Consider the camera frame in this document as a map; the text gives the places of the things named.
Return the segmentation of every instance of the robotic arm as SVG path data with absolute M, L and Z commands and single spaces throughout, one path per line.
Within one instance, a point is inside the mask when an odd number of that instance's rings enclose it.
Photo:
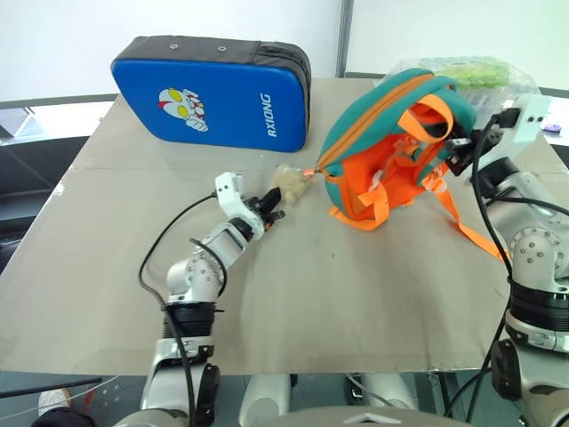
M 176 262 L 168 271 L 170 288 L 165 309 L 180 329 L 184 351 L 190 364 L 194 387 L 196 425 L 210 425 L 220 384 L 220 370 L 207 362 L 213 355 L 212 325 L 215 303 L 225 288 L 227 269 L 253 240 L 259 240 L 275 220 L 284 216 L 273 212 L 280 201 L 279 189 L 262 199 L 241 197 L 243 180 L 236 173 L 216 178 L 221 209 L 228 221 L 218 225 L 194 253 Z M 156 342 L 152 366 L 142 393 L 141 411 L 127 416 L 116 427 L 188 425 L 188 388 L 180 352 L 172 331 L 164 320 L 163 336 Z
M 569 218 L 519 203 L 555 200 L 533 173 L 520 172 L 509 158 L 534 141 L 548 104 L 546 97 L 524 95 L 500 114 L 501 128 L 481 141 L 485 155 L 478 176 L 488 216 L 512 264 L 509 338 L 491 348 L 493 387 L 518 402 L 526 423 L 558 427 L 569 424 Z M 449 140 L 447 147 L 447 164 L 466 181 L 473 145 L 482 137 L 476 131 L 470 136 Z

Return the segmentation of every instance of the zipper pull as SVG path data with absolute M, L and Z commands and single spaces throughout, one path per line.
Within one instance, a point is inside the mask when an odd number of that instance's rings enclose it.
M 316 166 L 314 169 L 305 169 L 302 171 L 302 174 L 307 178 L 314 178 L 314 175 L 317 173 L 320 173 L 320 168 L 318 166 Z

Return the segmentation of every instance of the white robotic arm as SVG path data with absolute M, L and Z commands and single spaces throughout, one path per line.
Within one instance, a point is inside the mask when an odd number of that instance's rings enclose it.
M 176 262 L 168 271 L 170 288 L 165 309 L 175 319 L 188 358 L 195 397 L 196 425 L 210 425 L 220 383 L 220 370 L 207 363 L 213 355 L 212 325 L 215 303 L 225 288 L 227 269 L 253 240 L 259 240 L 282 211 L 273 212 L 280 190 L 272 189 L 262 199 L 242 199 L 242 177 L 224 173 L 216 178 L 216 193 L 228 221 L 218 225 L 201 241 L 193 240 L 194 253 Z M 168 322 L 156 350 L 142 394 L 141 411 L 116 426 L 187 426 L 188 387 L 180 352 Z

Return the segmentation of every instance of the white wall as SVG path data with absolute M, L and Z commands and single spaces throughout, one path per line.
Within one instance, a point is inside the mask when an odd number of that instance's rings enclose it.
M 332 77 L 341 0 L 1 0 L 0 101 L 118 92 L 113 58 L 136 36 L 281 41 Z
M 569 1 L 354 0 L 347 71 L 471 55 L 502 58 L 539 86 L 569 89 Z

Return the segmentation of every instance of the floor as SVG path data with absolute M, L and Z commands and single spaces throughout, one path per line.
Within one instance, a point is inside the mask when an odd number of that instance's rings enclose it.
M 459 385 L 465 383 L 473 371 L 460 371 L 458 373 Z M 39 385 L 72 382 L 90 378 L 87 375 L 49 375 L 28 374 L 14 372 L 0 372 L 0 391 L 36 387 Z M 111 427 L 126 415 L 136 411 L 145 377 L 120 376 L 103 377 L 103 382 L 111 380 L 99 387 L 94 393 L 87 393 L 73 400 L 75 408 L 90 415 L 99 427 Z M 404 374 L 404 380 L 409 386 L 413 396 L 416 394 L 413 374 Z M 490 376 L 487 375 L 481 389 L 478 401 L 478 410 L 475 412 L 473 424 L 477 426 L 518 427 L 519 412 L 507 400 L 500 399 L 492 389 Z M 217 398 L 216 421 L 214 426 L 236 425 L 237 415 L 244 396 L 246 376 L 224 376 Z M 444 404 L 440 392 L 440 384 L 436 375 L 429 376 L 429 382 L 435 399 L 437 412 L 444 412 Z M 70 389 L 72 395 L 84 393 L 92 385 L 84 385 Z M 37 406 L 38 395 L 27 395 L 15 398 L 0 399 L 0 425 L 13 427 L 28 427 L 37 418 L 34 409 L 26 414 L 10 419 L 2 418 L 16 414 Z M 469 393 L 462 400 L 465 407 L 468 404 Z M 346 405 L 344 397 L 343 375 L 299 375 L 299 381 L 293 389 L 291 410 L 298 411 L 307 407 L 342 406 Z

